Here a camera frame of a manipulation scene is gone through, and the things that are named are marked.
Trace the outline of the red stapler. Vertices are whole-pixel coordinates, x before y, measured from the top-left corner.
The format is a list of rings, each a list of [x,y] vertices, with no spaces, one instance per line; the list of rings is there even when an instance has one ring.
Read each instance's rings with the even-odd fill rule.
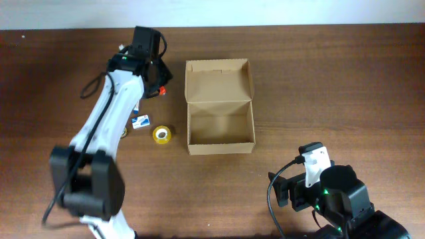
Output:
[[[160,87],[159,88],[159,95],[164,96],[166,94],[167,94],[167,91],[166,91],[165,87],[164,86]]]

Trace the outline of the white blue staples box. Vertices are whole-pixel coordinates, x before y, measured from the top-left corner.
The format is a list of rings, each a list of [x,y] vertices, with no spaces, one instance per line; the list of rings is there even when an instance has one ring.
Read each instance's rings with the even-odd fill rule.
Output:
[[[140,129],[150,125],[150,120],[148,115],[137,116],[131,118],[131,124],[133,129]]]

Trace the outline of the brown cardboard box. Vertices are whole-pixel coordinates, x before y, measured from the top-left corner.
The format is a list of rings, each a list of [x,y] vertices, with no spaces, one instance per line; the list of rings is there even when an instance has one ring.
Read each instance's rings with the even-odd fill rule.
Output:
[[[247,58],[186,61],[189,154],[251,153],[256,144],[253,97]]]

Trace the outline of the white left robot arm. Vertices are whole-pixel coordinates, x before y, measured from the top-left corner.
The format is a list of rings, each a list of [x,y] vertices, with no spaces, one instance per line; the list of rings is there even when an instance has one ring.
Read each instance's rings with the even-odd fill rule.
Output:
[[[54,207],[66,209],[85,224],[95,238],[137,238],[122,205],[125,184],[116,155],[126,123],[136,104],[160,94],[173,77],[162,57],[164,35],[136,27],[131,44],[108,60],[105,71],[93,79],[102,92],[81,130],[69,146],[56,146],[49,159],[54,196],[41,219],[47,228]]]

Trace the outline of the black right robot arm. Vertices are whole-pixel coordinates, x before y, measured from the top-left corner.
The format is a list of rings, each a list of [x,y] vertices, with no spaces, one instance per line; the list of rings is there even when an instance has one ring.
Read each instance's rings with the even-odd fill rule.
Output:
[[[273,210],[270,210],[282,238],[412,238],[403,225],[375,210],[366,185],[349,165],[333,165],[324,170],[319,182],[311,187],[305,185],[305,173],[286,179],[278,173],[269,172],[268,177],[268,206],[271,206],[270,192],[274,191],[280,207],[291,203],[296,212],[311,207],[314,219],[320,215],[328,221],[316,232],[285,235]]]

